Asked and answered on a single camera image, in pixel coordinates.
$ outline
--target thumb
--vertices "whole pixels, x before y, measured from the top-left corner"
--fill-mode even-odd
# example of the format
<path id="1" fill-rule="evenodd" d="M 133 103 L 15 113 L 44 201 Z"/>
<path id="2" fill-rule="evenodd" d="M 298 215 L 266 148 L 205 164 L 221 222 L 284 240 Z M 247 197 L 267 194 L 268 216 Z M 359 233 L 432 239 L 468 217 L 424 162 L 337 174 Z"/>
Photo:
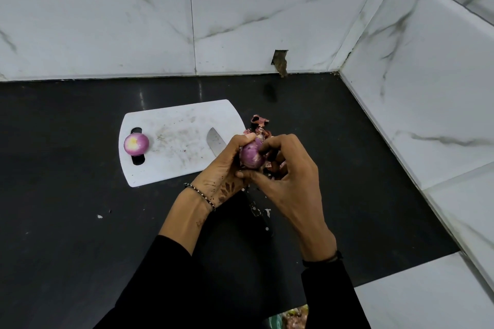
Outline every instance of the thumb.
<path id="1" fill-rule="evenodd" d="M 274 191 L 274 186 L 275 186 L 275 181 L 270 180 L 268 177 L 263 175 L 262 173 L 256 171 L 256 170 L 239 170 L 235 172 L 235 176 L 238 178 L 244 178 L 252 181 L 255 183 L 259 188 L 269 196 L 270 194 L 273 193 Z"/>

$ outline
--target person's right hand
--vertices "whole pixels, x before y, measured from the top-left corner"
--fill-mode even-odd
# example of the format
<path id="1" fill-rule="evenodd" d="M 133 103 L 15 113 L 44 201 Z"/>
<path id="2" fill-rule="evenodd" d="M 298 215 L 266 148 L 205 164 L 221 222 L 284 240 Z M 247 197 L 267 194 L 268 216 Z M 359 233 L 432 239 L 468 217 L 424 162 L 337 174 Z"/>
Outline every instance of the person's right hand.
<path id="1" fill-rule="evenodd" d="M 273 168 L 284 176 L 272 180 L 255 170 L 238 171 L 236 176 L 257 184 L 290 221 L 305 261 L 333 257 L 337 244 L 324 222 L 319 173 L 302 143 L 294 134 L 283 134 L 266 139 L 259 152 L 274 154 Z"/>

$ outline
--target black bracelet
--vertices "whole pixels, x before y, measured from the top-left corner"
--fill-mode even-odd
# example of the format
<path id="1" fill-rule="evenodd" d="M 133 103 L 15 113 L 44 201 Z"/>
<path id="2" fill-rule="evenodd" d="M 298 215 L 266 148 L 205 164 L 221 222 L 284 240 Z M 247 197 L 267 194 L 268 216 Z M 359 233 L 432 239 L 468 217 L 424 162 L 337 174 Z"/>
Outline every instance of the black bracelet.
<path id="1" fill-rule="evenodd" d="M 331 263 L 333 261 L 337 261 L 337 260 L 340 260 L 342 258 L 343 258 L 343 255 L 341 254 L 341 252 L 340 251 L 337 251 L 337 254 L 335 256 L 333 256 L 333 257 L 330 257 L 329 259 L 321 260 L 321 261 L 305 261 L 305 260 L 302 260 L 302 264 L 304 265 L 304 267 L 309 268 L 309 267 L 314 267 L 316 265 Z"/>
<path id="2" fill-rule="evenodd" d="M 199 191 L 196 187 L 192 186 L 190 183 L 184 183 L 184 187 L 189 187 L 197 191 L 204 199 L 206 199 L 206 202 L 208 202 L 209 205 L 213 207 L 213 212 L 216 211 L 216 207 L 214 206 L 214 204 L 209 199 L 207 199 L 206 195 L 202 194 L 201 191 Z"/>

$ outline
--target wrist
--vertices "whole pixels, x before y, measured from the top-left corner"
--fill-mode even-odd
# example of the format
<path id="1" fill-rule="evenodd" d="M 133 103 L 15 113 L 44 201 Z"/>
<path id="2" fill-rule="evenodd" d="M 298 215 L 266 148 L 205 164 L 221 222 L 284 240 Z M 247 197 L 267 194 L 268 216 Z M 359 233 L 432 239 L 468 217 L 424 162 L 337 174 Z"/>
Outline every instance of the wrist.
<path id="1" fill-rule="evenodd" d="M 187 188 L 171 206 L 159 234 L 176 241 L 192 255 L 202 225 L 212 210 L 201 195 Z"/>
<path id="2" fill-rule="evenodd" d="M 336 237 L 325 223 L 299 232 L 298 239 L 305 261 L 327 260 L 337 253 Z"/>

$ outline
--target black sleeve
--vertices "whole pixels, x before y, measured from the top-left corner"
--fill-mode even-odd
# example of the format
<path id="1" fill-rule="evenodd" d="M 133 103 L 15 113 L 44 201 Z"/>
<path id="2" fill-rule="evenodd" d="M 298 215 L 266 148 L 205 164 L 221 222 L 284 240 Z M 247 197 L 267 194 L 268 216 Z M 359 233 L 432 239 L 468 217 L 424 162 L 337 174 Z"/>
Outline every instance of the black sleeve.
<path id="1" fill-rule="evenodd" d="M 343 262 L 314 263 L 302 272 L 309 316 L 307 329 L 320 327 L 369 328 L 364 310 Z"/>
<path id="2" fill-rule="evenodd" d="M 158 235 L 115 307 L 95 329 L 190 324 L 187 321 L 199 306 L 196 275 L 187 250 Z"/>

